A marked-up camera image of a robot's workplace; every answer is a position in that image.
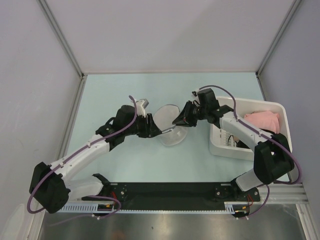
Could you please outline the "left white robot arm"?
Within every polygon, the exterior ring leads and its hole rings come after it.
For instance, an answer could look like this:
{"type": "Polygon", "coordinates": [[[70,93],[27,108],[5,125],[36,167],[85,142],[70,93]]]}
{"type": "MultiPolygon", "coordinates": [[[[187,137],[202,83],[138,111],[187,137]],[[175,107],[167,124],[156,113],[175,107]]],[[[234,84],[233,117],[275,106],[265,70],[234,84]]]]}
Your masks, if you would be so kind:
{"type": "Polygon", "coordinates": [[[95,173],[85,181],[74,181],[73,177],[95,159],[122,144],[128,136],[146,139],[163,133],[154,122],[152,114],[138,113],[138,109],[123,105],[80,149],[51,164],[37,164],[29,187],[27,211],[37,213],[31,209],[32,200],[36,200],[41,209],[50,214],[61,210],[69,200],[85,198],[89,201],[115,201],[109,181],[101,174],[95,173]]]}

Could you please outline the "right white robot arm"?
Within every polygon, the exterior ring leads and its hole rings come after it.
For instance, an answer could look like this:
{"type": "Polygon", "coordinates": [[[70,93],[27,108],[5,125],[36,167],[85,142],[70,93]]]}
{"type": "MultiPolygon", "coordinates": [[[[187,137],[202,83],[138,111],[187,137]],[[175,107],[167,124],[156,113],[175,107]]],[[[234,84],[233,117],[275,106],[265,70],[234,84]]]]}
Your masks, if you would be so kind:
{"type": "Polygon", "coordinates": [[[274,183],[295,168],[294,157],[283,134],[271,134],[247,122],[237,115],[235,106],[220,105],[211,86],[202,87],[195,94],[198,102],[187,101],[173,125],[196,127],[198,121],[206,120],[233,134],[253,151],[253,168],[232,181],[230,194],[235,200],[242,201],[249,190],[274,183]]]}

